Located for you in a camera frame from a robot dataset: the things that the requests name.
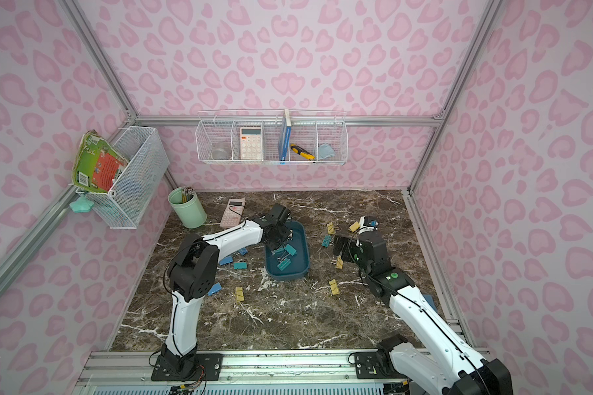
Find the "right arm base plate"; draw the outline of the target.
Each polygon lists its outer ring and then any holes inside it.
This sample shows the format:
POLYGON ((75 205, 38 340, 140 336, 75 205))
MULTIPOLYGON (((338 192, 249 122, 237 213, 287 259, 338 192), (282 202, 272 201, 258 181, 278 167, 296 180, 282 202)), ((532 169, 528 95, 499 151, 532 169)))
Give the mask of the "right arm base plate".
POLYGON ((353 352, 348 356, 349 365, 355 369, 359 380, 401 379, 390 358, 383 350, 371 352, 353 352))

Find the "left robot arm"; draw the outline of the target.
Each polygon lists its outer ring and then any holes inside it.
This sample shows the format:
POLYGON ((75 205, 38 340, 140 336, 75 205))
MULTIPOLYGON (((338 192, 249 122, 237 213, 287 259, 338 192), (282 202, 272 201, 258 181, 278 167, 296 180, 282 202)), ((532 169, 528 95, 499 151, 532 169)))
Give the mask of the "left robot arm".
POLYGON ((198 371, 199 312, 204 297, 215 283, 219 261, 259 243, 271 250, 283 247, 291 235, 286 226, 290 217, 290 210, 277 203, 268 213, 245 219, 230 229, 184 238, 166 270, 172 313, 165 345, 159 355, 160 365, 172 368, 182 379, 189 379, 198 371))

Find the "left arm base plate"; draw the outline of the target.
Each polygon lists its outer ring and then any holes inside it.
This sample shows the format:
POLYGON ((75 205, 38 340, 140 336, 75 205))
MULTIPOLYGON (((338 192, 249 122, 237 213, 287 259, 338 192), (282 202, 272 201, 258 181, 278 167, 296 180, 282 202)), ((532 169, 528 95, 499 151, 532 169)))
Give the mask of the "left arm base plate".
POLYGON ((218 381, 222 369, 223 355, 220 353, 200 353, 185 357, 170 352, 159 355, 153 368, 151 381, 194 382, 200 379, 218 381))

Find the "yellow binder clip mid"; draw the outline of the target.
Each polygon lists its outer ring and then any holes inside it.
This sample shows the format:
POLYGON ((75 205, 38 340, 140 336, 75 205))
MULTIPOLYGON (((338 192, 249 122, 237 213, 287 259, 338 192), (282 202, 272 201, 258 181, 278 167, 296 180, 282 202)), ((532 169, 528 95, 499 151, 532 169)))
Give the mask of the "yellow binder clip mid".
POLYGON ((341 270, 344 267, 344 261, 342 260, 342 258, 340 256, 338 258, 336 258, 335 267, 339 270, 341 270))

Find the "yellow binder clip table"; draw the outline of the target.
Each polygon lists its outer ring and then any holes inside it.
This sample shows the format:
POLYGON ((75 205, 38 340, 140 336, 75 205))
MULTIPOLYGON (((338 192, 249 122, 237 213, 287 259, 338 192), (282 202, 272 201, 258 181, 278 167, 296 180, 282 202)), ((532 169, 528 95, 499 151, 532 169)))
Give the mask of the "yellow binder clip table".
POLYGON ((329 288, 333 296, 337 296, 340 293, 339 285, 336 280, 329 281, 329 288))
POLYGON ((235 298, 238 303, 242 303, 245 301, 244 291, 242 287, 237 287, 235 289, 235 298))

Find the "teal binder clip table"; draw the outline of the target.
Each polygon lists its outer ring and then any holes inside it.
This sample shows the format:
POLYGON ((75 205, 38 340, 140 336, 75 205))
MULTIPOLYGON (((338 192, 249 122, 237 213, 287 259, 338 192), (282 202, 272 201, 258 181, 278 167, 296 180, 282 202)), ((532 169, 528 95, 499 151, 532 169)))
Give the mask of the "teal binder clip table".
POLYGON ((324 240, 321 242, 321 246, 324 248, 327 248, 331 244, 331 241, 332 241, 332 235, 326 235, 324 237, 324 240))

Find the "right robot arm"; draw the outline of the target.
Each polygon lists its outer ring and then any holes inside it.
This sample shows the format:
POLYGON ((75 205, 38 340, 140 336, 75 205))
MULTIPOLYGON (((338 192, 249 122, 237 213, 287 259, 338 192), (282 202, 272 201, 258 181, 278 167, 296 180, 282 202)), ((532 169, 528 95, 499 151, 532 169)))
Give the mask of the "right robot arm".
POLYGON ((362 217, 354 236, 336 235, 334 255, 355 263, 374 296, 401 318, 428 349, 419 352, 404 337, 380 344, 395 372, 429 394, 512 394, 512 376, 498 359, 477 352, 433 309, 410 276, 393 266, 377 221, 362 217))

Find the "teal plastic storage box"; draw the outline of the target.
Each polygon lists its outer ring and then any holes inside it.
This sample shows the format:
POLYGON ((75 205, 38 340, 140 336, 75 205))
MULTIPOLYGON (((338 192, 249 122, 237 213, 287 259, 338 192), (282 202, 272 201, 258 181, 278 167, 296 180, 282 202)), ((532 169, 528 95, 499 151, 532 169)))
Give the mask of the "teal plastic storage box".
POLYGON ((310 255, 304 226, 288 222, 292 238, 278 250, 265 248, 265 269, 276 281, 293 281, 304 278, 310 268, 310 255))

